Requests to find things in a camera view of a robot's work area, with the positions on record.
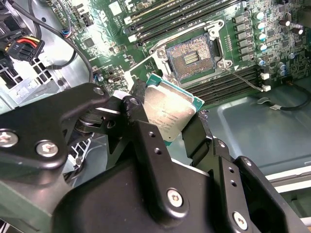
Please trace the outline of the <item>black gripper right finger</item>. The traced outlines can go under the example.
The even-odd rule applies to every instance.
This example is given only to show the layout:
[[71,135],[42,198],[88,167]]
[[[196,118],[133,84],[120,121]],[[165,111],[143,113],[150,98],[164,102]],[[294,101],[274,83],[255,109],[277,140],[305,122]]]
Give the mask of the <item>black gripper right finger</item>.
[[305,224],[255,163],[234,159],[213,137],[207,112],[196,113],[182,131],[191,166],[209,175],[209,210],[218,233],[303,233]]

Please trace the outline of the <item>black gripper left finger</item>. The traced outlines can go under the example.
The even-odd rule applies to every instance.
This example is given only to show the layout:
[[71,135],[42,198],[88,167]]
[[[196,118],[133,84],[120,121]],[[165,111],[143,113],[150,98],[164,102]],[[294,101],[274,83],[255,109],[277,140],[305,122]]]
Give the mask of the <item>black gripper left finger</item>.
[[29,184],[48,184],[61,176],[68,143],[82,117],[95,111],[92,133],[108,136],[113,165],[134,160],[154,220],[178,225],[188,215],[187,194],[157,126],[144,110],[146,85],[138,82],[118,99],[93,83],[17,108],[0,117],[0,176]]

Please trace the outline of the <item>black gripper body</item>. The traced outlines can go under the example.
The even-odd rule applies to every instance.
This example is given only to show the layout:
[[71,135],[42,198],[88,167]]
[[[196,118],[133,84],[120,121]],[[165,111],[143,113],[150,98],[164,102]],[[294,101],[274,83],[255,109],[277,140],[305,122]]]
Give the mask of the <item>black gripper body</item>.
[[212,178],[173,160],[190,202],[183,222],[166,228],[150,215],[134,160],[121,163],[68,192],[52,217],[53,233],[225,233],[227,221]]

